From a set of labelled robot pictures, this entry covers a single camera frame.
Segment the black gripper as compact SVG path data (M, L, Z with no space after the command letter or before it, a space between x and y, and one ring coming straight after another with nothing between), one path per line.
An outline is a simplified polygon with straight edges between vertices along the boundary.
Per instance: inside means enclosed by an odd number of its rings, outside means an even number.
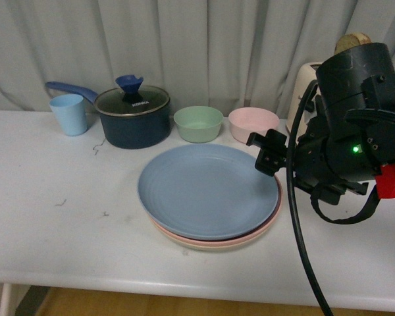
M255 145L260 149L255 168L267 176L274 176L286 167L290 205L296 204L296 188L309 194L314 202L323 201L331 205L338 205L340 197L347 191L364 196L368 183L351 182L332 170L330 162L339 154L349 158L356 158L357 155L350 153L352 144L328 147L329 128L324 116L317 115L310 120L306 133L297 137L303 112L312 99L312 96L304 95L300 100L290 130L288 149L286 135L274 129L269 129L264 136L250 133L246 145Z

